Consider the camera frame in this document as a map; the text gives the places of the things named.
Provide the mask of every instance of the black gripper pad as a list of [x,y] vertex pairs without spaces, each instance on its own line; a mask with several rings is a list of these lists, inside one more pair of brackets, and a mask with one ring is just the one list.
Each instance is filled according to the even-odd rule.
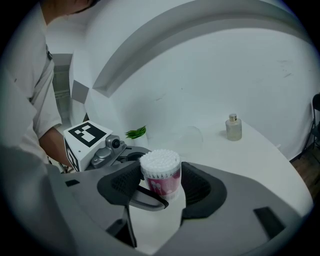
[[97,184],[98,192],[110,204],[128,206],[139,186],[140,162],[135,161],[121,170],[102,177]]
[[186,204],[182,211],[182,221],[207,218],[224,204],[227,189],[220,179],[187,162],[181,163],[181,172]]

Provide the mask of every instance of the perfume bottle cap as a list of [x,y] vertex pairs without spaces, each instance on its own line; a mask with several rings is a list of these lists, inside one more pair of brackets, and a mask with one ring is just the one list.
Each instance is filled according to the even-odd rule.
[[230,114],[230,115],[229,115],[229,120],[230,120],[231,122],[237,121],[237,114],[235,114],[235,113]]

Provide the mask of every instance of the glass perfume bottle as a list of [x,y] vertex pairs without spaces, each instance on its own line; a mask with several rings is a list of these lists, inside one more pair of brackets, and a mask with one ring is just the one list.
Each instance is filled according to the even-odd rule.
[[242,138],[242,122],[237,118],[237,114],[230,114],[229,120],[225,121],[226,138],[229,141],[238,141]]

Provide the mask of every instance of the cotton swab container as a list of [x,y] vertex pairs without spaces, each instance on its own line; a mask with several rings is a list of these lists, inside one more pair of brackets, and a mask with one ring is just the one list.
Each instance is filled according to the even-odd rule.
[[178,153],[157,149],[140,158],[141,172],[150,191],[167,201],[175,200],[181,184],[181,160]]

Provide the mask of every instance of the white shirt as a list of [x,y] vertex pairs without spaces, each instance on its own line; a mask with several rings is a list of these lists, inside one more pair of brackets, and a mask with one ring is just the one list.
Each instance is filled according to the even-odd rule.
[[1,142],[33,153],[48,163],[39,139],[62,122],[52,84],[54,63],[47,56],[46,29],[37,3],[3,53],[1,77],[5,81],[2,98],[5,104],[2,106],[6,112],[2,107],[1,119],[7,125],[1,131]]

